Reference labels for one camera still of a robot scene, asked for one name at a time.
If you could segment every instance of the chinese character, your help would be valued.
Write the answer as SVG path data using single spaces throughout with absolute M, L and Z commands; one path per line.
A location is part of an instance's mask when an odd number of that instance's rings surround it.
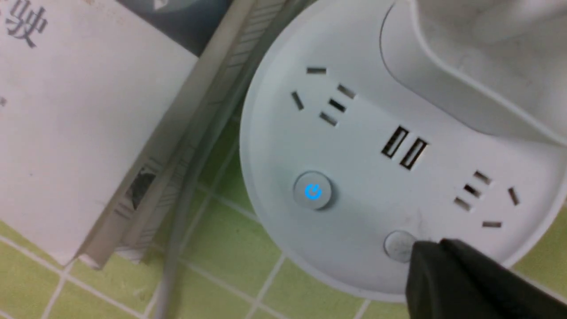
M 30 48 L 35 48 L 36 45 L 30 37 L 35 31 L 42 33 L 47 26 L 47 20 L 43 18 L 45 14 L 43 7 L 35 13 L 33 10 L 29 10 L 30 4 L 29 0 L 17 0 L 10 11 L 14 20 L 6 19 L 6 24 L 8 25 L 8 35 L 16 39 L 25 39 Z

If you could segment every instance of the usb port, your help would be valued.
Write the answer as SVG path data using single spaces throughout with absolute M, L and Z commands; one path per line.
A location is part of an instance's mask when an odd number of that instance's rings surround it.
M 408 130 L 399 126 L 396 132 L 392 134 L 386 146 L 382 149 L 382 154 L 386 155 L 388 158 L 392 158 L 396 154 L 397 149 L 400 148 L 401 143 L 405 140 L 408 135 Z
M 424 152 L 425 148 L 427 147 L 427 142 L 418 138 L 409 149 L 407 154 L 404 156 L 404 159 L 401 160 L 400 165 L 404 166 L 408 170 L 411 170 L 413 165 L 416 163 L 417 159 L 421 156 Z

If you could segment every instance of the round button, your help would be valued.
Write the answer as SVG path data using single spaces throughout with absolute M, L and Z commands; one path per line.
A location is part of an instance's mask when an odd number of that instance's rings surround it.
M 417 239 L 408 232 L 396 230 L 384 240 L 384 250 L 388 257 L 401 263 L 408 263 L 412 257 L 413 244 Z
M 331 183 L 325 175 L 309 171 L 295 181 L 293 193 L 299 205 L 309 209 L 321 209 L 331 199 Z

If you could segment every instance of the white power strip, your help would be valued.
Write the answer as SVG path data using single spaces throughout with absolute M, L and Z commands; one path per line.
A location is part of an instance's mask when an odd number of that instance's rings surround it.
M 407 2 L 392 5 L 320 0 L 293 21 L 248 92 L 240 155 L 286 255 L 343 291 L 403 301 L 415 240 L 460 238 L 505 266 L 525 255 L 563 204 L 567 152 L 530 121 L 487 135 L 408 89 L 445 93 L 443 106 L 471 96 L 443 91 L 423 64 L 396 77 L 391 61 L 414 53 L 391 50 L 407 39 L 396 35 L 415 24 L 389 20 Z

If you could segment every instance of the white cable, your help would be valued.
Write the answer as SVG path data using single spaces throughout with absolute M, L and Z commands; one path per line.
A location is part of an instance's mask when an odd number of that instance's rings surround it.
M 240 71 L 235 84 L 228 91 L 222 105 L 220 105 L 211 125 L 207 128 L 202 140 L 200 141 L 195 155 L 189 163 L 189 167 L 183 184 L 179 199 L 175 205 L 174 228 L 167 247 L 165 265 L 163 269 L 162 284 L 157 292 L 158 299 L 155 308 L 155 319 L 166 319 L 167 310 L 170 302 L 171 292 L 176 282 L 177 259 L 180 253 L 180 245 L 183 239 L 184 225 L 187 223 L 187 213 L 193 199 L 193 194 L 197 188 L 197 179 L 206 160 L 218 140 L 226 123 L 231 119 L 236 107 L 244 99 L 248 86 L 256 68 L 260 64 L 262 57 L 268 50 L 280 32 L 306 7 L 310 0 L 290 0 L 286 3 L 282 11 L 274 18 L 272 24 L 266 29 L 260 38 L 258 45 L 250 54 L 248 61 Z

